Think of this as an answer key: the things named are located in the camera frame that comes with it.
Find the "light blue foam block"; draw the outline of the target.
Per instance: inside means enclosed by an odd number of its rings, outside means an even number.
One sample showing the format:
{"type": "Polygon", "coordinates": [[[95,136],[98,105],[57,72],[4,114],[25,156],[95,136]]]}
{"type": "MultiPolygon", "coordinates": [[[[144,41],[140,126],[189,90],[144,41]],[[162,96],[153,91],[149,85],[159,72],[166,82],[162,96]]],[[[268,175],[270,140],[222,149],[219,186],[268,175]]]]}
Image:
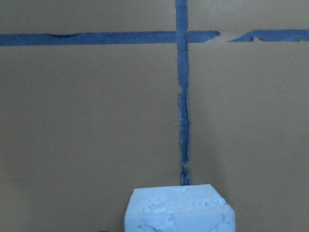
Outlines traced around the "light blue foam block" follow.
{"type": "Polygon", "coordinates": [[[234,232],[235,212],[210,184],[136,188],[126,232],[234,232]]]}

